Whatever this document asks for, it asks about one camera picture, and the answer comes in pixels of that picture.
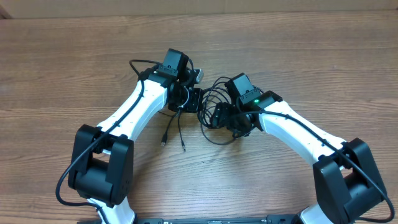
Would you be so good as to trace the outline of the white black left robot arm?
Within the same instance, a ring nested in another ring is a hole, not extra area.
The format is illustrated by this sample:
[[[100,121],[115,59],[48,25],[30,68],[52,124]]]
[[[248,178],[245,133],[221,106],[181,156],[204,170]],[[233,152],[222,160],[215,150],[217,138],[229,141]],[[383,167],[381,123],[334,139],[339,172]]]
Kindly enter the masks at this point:
[[[176,113],[201,109],[203,91],[196,87],[201,70],[182,78],[149,69],[129,98],[97,126],[76,132],[71,164],[62,179],[94,207],[98,223],[135,223],[127,195],[132,182],[134,141],[164,106]]]

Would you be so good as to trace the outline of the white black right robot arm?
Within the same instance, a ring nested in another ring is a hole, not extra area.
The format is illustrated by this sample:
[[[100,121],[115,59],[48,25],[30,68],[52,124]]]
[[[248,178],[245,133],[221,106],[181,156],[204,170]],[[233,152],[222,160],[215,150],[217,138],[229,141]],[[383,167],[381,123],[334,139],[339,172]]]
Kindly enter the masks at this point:
[[[253,129],[288,145],[312,168],[317,202],[296,215],[268,216],[268,223],[388,223],[394,206],[369,146],[359,138],[345,141],[296,113],[281,96],[232,91],[229,99],[201,116],[209,129],[227,128],[233,138]]]

